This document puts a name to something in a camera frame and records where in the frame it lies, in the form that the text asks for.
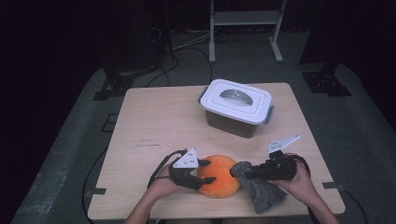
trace wooden table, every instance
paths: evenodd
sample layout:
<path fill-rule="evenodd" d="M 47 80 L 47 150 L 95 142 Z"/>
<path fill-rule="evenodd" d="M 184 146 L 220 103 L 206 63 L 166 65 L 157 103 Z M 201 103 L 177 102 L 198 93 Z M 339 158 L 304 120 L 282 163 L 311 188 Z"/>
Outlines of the wooden table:
<path fill-rule="evenodd" d="M 127 218 L 145 192 L 151 174 L 173 151 L 194 147 L 200 159 L 222 154 L 257 165 L 268 159 L 270 140 L 295 134 L 300 134 L 301 139 L 283 151 L 297 153 L 307 160 L 318 193 L 335 214 L 343 213 L 345 205 L 337 189 L 322 186 L 332 182 L 332 177 L 290 86 L 287 83 L 251 86 L 272 94 L 275 111 L 269 124 L 259 126 L 249 139 L 206 124 L 205 111 L 198 104 L 204 86 L 128 90 L 96 185 L 106 189 L 106 193 L 93 195 L 89 217 Z M 261 217 L 305 214 L 306 207 L 288 195 L 285 202 Z M 257 216 L 242 188 L 225 199 L 211 199 L 185 189 L 160 199 L 150 213 L 151 218 L 165 219 Z"/>

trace human hand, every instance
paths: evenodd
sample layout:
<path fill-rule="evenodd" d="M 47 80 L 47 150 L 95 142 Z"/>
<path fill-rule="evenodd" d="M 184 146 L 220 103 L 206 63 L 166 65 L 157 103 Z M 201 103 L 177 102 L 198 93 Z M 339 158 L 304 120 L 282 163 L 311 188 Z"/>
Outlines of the human hand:
<path fill-rule="evenodd" d="M 156 198 L 162 198 L 169 196 L 179 189 L 184 187 L 178 186 L 169 177 L 169 164 L 166 164 L 161 171 L 157 174 L 157 177 L 148 187 L 148 193 Z"/>
<path fill-rule="evenodd" d="M 320 198 L 320 196 L 312 183 L 311 176 L 305 170 L 303 164 L 298 160 L 295 160 L 295 162 L 297 173 L 292 180 L 275 180 L 268 182 L 284 188 L 294 198 L 309 206 L 314 203 L 318 197 Z"/>

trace plastic storage container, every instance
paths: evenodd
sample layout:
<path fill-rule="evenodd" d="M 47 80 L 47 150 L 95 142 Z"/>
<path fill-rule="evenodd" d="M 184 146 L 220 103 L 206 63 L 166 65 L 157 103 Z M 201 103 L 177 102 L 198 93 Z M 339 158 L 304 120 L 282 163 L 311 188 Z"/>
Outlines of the plastic storage container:
<path fill-rule="evenodd" d="M 250 138 L 273 112 L 271 94 L 248 85 L 224 79 L 213 80 L 199 102 L 207 124 L 227 133 Z"/>

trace white tag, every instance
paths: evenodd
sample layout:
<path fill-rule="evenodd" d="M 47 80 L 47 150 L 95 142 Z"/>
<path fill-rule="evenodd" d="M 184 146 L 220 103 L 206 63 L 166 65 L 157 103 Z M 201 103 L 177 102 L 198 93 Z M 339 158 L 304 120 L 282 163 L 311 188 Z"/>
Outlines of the white tag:
<path fill-rule="evenodd" d="M 299 134 L 297 134 L 293 137 L 270 141 L 270 144 L 268 146 L 268 153 L 273 153 L 273 152 L 279 151 L 280 149 L 287 147 L 288 145 L 297 141 L 300 138 L 301 138 L 301 136 Z"/>
<path fill-rule="evenodd" d="M 184 156 L 178 159 L 177 162 L 173 164 L 174 168 L 197 168 L 198 158 L 197 152 L 194 148 L 190 149 Z"/>

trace gray carpet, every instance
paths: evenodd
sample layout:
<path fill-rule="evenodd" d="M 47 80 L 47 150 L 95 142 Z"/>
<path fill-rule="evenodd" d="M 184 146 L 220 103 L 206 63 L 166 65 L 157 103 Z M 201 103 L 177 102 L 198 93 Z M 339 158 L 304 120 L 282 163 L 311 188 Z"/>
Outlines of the gray carpet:
<path fill-rule="evenodd" d="M 302 72 L 317 71 L 321 64 L 299 64 L 308 33 L 281 33 L 279 47 L 284 56 L 277 63 L 268 43 L 269 34 L 245 35 L 241 41 L 217 45 L 217 61 L 212 64 L 213 79 L 240 83 L 287 82 L 304 112 L 334 181 L 344 185 L 361 203 L 369 223 L 396 220 L 396 136 L 381 115 L 357 76 L 340 65 L 335 75 L 352 96 L 329 97 L 312 93 Z M 174 35 L 174 45 L 194 39 L 194 35 Z M 194 46 L 207 53 L 207 44 Z M 171 86 L 207 85 L 211 69 L 205 55 L 196 49 L 175 53 L 176 68 L 168 72 Z M 163 69 L 175 61 L 167 57 Z M 143 88 L 163 71 L 138 77 L 133 88 Z M 111 133 L 102 132 L 107 116 L 119 113 L 122 97 L 93 101 L 106 79 L 103 70 L 92 75 L 78 97 L 58 138 L 26 196 L 13 223 L 89 223 L 84 216 L 81 194 L 84 181 Z M 165 76 L 150 87 L 167 86 Z M 104 156 L 99 158 L 87 179 L 84 202 L 89 206 L 91 190 L 99 175 Z M 346 211 L 342 223 L 363 223 L 359 207 L 344 192 Z M 312 223 L 309 217 L 277 217 L 274 222 Z M 95 223 L 121 223 L 120 220 Z"/>

